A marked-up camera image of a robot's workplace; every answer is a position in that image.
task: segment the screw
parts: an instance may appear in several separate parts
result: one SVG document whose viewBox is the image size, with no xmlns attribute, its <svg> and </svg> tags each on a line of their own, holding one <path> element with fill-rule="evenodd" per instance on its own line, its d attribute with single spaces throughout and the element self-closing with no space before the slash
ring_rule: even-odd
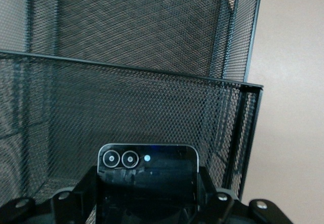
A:
<svg viewBox="0 0 324 224">
<path fill-rule="evenodd" d="M 29 202 L 29 199 L 23 199 L 16 204 L 16 208 L 25 206 Z"/>
<path fill-rule="evenodd" d="M 221 201 L 226 201 L 227 200 L 227 195 L 224 193 L 219 193 L 218 195 L 218 199 Z"/>
<path fill-rule="evenodd" d="M 62 192 L 60 193 L 59 200 L 64 200 L 70 195 L 70 192 Z"/>
<path fill-rule="evenodd" d="M 257 206 L 260 208 L 260 209 L 267 209 L 268 206 L 266 203 L 264 203 L 263 201 L 257 201 Z"/>
</svg>

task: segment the camera flash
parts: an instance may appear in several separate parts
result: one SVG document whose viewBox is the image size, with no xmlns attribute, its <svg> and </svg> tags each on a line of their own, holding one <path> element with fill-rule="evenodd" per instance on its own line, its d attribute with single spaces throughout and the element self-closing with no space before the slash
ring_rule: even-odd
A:
<svg viewBox="0 0 324 224">
<path fill-rule="evenodd" d="M 149 155 L 144 156 L 144 161 L 149 162 L 151 160 L 151 157 Z"/>
</svg>

